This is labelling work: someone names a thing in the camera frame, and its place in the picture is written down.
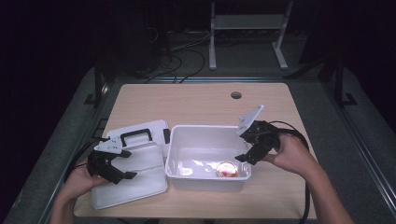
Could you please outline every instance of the human arm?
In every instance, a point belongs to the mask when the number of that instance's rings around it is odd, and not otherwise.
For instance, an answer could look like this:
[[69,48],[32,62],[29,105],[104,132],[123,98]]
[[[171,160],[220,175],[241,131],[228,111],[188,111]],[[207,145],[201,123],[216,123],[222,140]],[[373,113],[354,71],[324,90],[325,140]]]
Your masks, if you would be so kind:
[[52,206],[51,224],[71,224],[74,222],[74,205],[77,198],[92,188],[108,183],[97,175],[91,176],[84,161],[76,167],[64,183]]
[[288,134],[281,134],[279,140],[281,146],[276,149],[277,154],[268,154],[263,160],[305,179],[320,223],[353,223],[326,172],[301,140]]

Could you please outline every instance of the wooden table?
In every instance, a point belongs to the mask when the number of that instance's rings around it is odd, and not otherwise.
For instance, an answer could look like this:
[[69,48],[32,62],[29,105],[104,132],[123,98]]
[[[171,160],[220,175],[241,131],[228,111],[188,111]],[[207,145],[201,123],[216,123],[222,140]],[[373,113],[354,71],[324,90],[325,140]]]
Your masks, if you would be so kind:
[[[232,98],[234,91],[242,98]],[[166,120],[170,129],[177,124],[238,125],[238,118],[259,104],[264,110],[257,119],[293,125],[315,156],[289,88],[282,83],[124,85],[105,133],[156,119]],[[156,196],[94,210],[87,193],[75,207],[78,217],[300,218],[303,212],[304,180],[264,161],[252,167],[240,192],[178,190],[168,181],[167,191]],[[316,218],[312,201],[308,218]]]

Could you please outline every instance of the dark background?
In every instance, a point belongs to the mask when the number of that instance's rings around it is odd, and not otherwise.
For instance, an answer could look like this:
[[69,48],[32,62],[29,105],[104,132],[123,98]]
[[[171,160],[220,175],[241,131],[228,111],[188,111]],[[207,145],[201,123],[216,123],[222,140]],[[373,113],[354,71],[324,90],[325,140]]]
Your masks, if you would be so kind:
[[[271,11],[284,4],[240,2],[219,1],[217,9],[255,13],[257,8]],[[1,182],[8,188],[0,199],[3,220],[87,71],[99,59],[131,76],[154,69],[155,49],[163,46],[164,32],[157,46],[128,43],[125,36],[139,42],[150,36],[145,27],[161,31],[161,13],[167,27],[176,32],[208,30],[210,3],[8,0],[0,4],[0,163]],[[337,49],[393,130],[395,9],[394,1],[386,0],[296,0],[288,27],[288,33],[309,33],[302,63]],[[125,27],[133,29],[128,33]],[[133,63],[122,66],[125,59]]]

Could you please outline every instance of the floor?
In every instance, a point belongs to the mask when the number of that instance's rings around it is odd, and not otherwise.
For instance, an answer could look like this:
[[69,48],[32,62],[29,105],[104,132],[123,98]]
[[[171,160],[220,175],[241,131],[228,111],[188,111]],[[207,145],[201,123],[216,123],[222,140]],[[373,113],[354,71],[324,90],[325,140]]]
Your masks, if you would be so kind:
[[[172,47],[176,47],[203,36],[205,34],[171,36],[171,44]],[[86,101],[88,96],[94,94],[93,69],[90,70],[80,83],[75,97],[66,109],[5,223],[46,223],[50,215],[51,202],[61,185],[60,177],[64,174],[65,166],[87,139],[93,134],[101,134],[100,130],[96,129],[96,124],[108,118],[120,86],[124,83],[145,83],[149,77],[157,75],[160,76],[148,83],[172,83],[181,80],[235,81],[241,78],[244,81],[287,83],[313,147],[318,149],[318,161],[328,172],[353,219],[357,223],[396,223],[396,214],[389,208],[389,201],[386,201],[387,197],[384,196],[392,191],[392,188],[385,184],[396,186],[393,165],[396,164],[394,132],[368,100],[359,81],[347,70],[344,76],[344,93],[351,93],[357,104],[344,108],[338,107],[333,100],[333,81],[321,83],[317,80],[321,65],[298,79],[283,79],[283,76],[292,74],[304,66],[298,61],[306,36],[288,34],[285,37],[282,50],[290,67],[287,71],[282,71],[278,67],[271,46],[274,40],[275,34],[264,34],[260,38],[219,42],[216,71],[210,71],[208,68],[205,41],[203,44],[175,52],[173,55],[181,59],[182,63],[176,57],[169,61],[169,57],[163,56],[162,66],[147,77],[136,79],[123,76],[115,83],[108,84],[108,91],[104,93],[103,101],[97,108]],[[170,69],[177,67],[179,68],[176,72],[169,73]],[[75,223],[135,224],[145,221],[146,218],[77,217]],[[268,220],[265,223],[296,221]]]

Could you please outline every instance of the white metal stand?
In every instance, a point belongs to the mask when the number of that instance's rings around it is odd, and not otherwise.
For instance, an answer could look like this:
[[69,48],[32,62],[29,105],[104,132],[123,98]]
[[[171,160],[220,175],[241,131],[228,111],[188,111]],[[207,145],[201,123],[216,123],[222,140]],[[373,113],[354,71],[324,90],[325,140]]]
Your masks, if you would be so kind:
[[236,30],[236,29],[259,29],[259,30],[279,30],[279,37],[273,42],[273,48],[277,61],[282,70],[287,70],[285,58],[283,57],[280,46],[286,27],[288,26],[289,16],[293,0],[289,0],[284,14],[274,15],[216,15],[215,3],[212,2],[212,12],[210,19],[210,45],[209,45],[209,68],[216,70],[216,52],[215,52],[215,32],[216,30]]

